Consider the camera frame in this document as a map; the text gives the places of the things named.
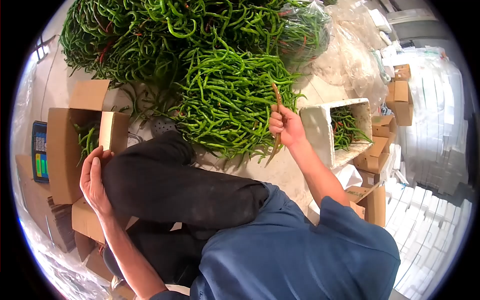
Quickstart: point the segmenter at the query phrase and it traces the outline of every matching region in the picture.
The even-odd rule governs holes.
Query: styrofoam box
[[[318,157],[327,168],[333,169],[346,164],[367,150],[372,144],[352,144],[349,151],[345,149],[334,150],[334,135],[331,125],[330,109],[349,106],[352,116],[357,119],[357,128],[366,136],[372,138],[372,119],[370,117],[370,104],[367,98],[346,99],[300,109],[300,117],[305,129],[307,139],[314,148]]]

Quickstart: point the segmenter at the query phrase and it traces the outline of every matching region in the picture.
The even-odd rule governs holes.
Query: red chili pepper
[[[306,45],[307,45],[307,36],[303,36],[303,46],[300,48],[300,51],[303,51]]]
[[[109,28],[110,26],[112,26],[112,21],[110,21],[110,23],[107,25],[107,28],[105,29],[107,33],[108,33],[108,28]]]
[[[292,10],[288,10],[288,11],[285,11],[285,12],[279,12],[278,16],[283,17],[283,16],[285,16],[285,15],[291,13],[291,12],[292,12]]]
[[[105,53],[108,51],[108,49],[110,49],[110,46],[113,44],[115,40],[111,40],[107,43],[107,45],[105,46],[105,48],[103,48],[103,51],[102,51],[102,55],[100,55],[100,63],[103,62],[103,58],[105,56]]]

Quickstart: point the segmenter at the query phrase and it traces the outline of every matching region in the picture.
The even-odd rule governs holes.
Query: stack of foam boxes
[[[385,189],[385,229],[394,237],[401,260],[394,289],[411,300],[427,299],[432,281],[441,279],[458,249],[471,203],[465,200],[457,207],[395,178]]]

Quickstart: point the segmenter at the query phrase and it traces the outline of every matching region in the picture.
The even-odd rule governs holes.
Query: open cardboard box
[[[55,204],[72,204],[72,228],[102,244],[105,238],[93,209],[80,190],[81,147],[74,124],[80,127],[100,121],[99,145],[120,153],[127,147],[130,116],[102,111],[110,80],[79,81],[73,88],[69,108],[50,108],[47,124],[47,161],[50,190]],[[126,225],[130,217],[120,217]]]
[[[351,186],[346,189],[350,207],[365,221],[385,227],[385,187],[375,184],[371,188]]]
[[[372,137],[372,140],[372,147],[354,158],[353,165],[357,169],[380,174],[380,171],[382,170],[389,156],[388,153],[383,152],[385,145],[388,143],[388,138],[374,136]]]
[[[390,153],[390,144],[396,138],[396,121],[393,115],[373,116],[372,117],[372,135],[388,138],[388,142],[383,149],[383,153]]]
[[[411,126],[413,121],[413,99],[407,81],[394,81],[388,85],[385,104],[393,111],[399,126]]]

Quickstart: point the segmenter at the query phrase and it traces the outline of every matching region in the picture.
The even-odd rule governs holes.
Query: person
[[[400,264],[392,236],[349,207],[300,117],[272,105],[280,133],[321,208],[314,226],[277,186],[190,166],[175,130],[84,161],[81,189],[100,220],[109,268],[141,299],[387,299]],[[139,217],[127,232],[117,214]],[[182,228],[170,231],[172,222]]]

